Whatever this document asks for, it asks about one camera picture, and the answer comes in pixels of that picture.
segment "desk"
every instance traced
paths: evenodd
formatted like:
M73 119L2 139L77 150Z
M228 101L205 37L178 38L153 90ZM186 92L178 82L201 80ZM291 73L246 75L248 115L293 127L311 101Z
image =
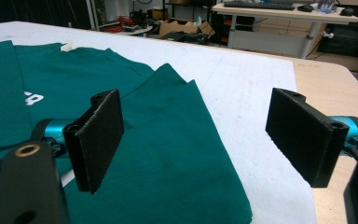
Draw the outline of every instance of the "desk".
M357 22L358 18L339 16L336 13L323 14L313 10L311 13L290 10L270 10L224 7L218 4L212 7L212 11L218 14L232 15L231 27L228 36L230 49L259 50L280 54L295 55L305 59L310 51L313 38L317 35L321 23L348 24ZM235 29L237 16L281 19L291 21L311 21L310 32L304 37L270 35L257 32L238 31Z
M341 190L350 177L351 172L345 169L353 167L352 160L340 158L329 188L314 190L312 195L310 186L273 144L258 147L262 143L258 137L268 138L264 126L251 130L248 126L255 119L266 120L266 111L239 119L232 113L245 114L252 109L247 105L251 102L268 108L269 99L257 90L278 85L306 95L307 102L326 115L358 117L358 82L348 69L331 63L27 22L0 23L0 41L4 40L15 45L72 41L75 47L111 48L153 69L170 63L183 79L196 80L248 194L254 223L345 222ZM246 95L248 91L252 91L251 97ZM238 98L231 102L231 97Z

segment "brown box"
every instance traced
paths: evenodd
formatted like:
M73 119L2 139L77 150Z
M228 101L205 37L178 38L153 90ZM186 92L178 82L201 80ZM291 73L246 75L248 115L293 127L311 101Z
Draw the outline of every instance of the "brown box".
M193 21L181 21L177 19L170 19L162 22L159 27L158 35L162 37L172 31L182 31L187 34L203 32L208 36L214 35L214 30L207 21L203 22L200 26L195 26Z

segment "computer mouse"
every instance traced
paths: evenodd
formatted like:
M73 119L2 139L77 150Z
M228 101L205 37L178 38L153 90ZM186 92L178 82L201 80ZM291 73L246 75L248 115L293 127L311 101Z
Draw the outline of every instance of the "computer mouse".
M339 13L340 16L353 16L354 10L351 7L345 7L342 9L341 13Z
M297 10L298 11L305 11L305 12L312 12L313 7L310 6L310 5L303 5L303 6L297 7Z

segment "white desk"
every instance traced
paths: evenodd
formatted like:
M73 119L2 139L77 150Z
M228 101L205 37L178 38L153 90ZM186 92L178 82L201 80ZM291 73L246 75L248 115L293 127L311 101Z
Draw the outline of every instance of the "white desk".
M326 115L358 117L358 82L348 69L331 63L26 22L1 23L0 41L4 40L15 45L73 41L76 47L110 48L153 69L170 63L185 80L196 80L247 192L254 223L316 223L316 217L320 223L345 222L341 191L351 172L343 175L339 169L329 189L314 191L313 196L310 186L268 140L265 126L255 126L255 122L267 119L266 95L270 95L272 85L298 90ZM252 107L264 110L250 113ZM340 164L353 166L346 160L339 160L338 168Z
M336 13L323 14L313 10L311 13L290 10L269 10L224 7L218 4L212 7L212 11L218 14L232 15L229 30L228 47L230 49L259 50L280 54L295 55L305 59L312 44L313 38L319 31L321 23L348 24L358 22L358 18L339 16ZM288 35L271 35L258 32L246 32L235 29L237 16L270 18L291 21L311 21L310 32L304 37Z

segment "white logo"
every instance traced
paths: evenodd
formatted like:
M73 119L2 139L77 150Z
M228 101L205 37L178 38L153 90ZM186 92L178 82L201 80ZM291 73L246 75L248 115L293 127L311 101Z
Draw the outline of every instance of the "white logo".
M32 94L31 92L28 91L25 91L24 94L26 96L29 96L28 98L25 99L25 103L27 105L33 105L34 103L39 102L44 98L43 95Z

